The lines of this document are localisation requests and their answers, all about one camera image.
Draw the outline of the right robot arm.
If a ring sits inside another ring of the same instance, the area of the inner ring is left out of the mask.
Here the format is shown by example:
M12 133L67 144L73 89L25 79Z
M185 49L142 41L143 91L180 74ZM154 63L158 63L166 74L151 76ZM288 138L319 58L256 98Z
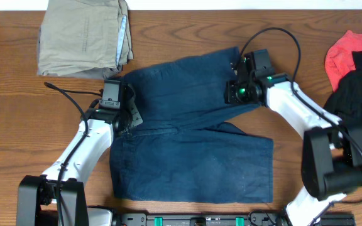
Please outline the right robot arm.
M274 225L321 225L325 213L347 203L362 186L362 128L323 110L286 73L238 74L226 82L227 104L260 104L281 115L303 140L298 195Z

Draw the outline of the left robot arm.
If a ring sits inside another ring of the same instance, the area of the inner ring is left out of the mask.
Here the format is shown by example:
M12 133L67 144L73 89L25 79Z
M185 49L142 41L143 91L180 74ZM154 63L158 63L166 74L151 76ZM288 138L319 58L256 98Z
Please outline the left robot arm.
M120 225L115 212L86 204L84 186L115 137L143 122L132 100L110 109L102 100L87 110L87 122L62 155L40 176L25 176L18 188L17 225Z

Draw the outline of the dark blue denim shorts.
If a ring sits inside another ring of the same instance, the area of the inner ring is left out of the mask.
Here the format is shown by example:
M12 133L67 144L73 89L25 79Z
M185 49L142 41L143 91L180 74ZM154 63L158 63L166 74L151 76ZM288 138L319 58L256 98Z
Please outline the dark blue denim shorts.
M135 70L143 122L110 150L114 196L139 201L270 203L273 141L251 136L230 119L255 109L229 105L226 83L237 48Z

